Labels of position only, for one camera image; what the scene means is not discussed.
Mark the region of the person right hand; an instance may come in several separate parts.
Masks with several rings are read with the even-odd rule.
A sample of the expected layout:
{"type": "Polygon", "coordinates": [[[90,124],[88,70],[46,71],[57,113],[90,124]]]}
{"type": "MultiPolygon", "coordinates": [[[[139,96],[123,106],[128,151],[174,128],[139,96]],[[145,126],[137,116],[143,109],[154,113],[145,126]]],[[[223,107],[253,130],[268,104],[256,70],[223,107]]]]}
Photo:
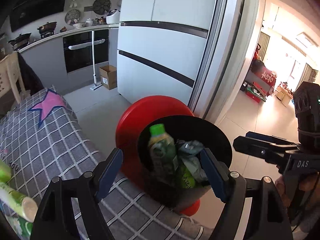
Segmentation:
{"type": "Polygon", "coordinates": [[[299,182],[298,196],[302,196],[302,200],[291,202],[293,197],[289,197],[287,186],[283,176],[280,176],[275,182],[276,189],[280,198],[287,208],[289,220],[293,221],[300,217],[303,211],[312,210],[314,207],[319,206],[319,173],[312,173],[306,176],[299,182]]]}

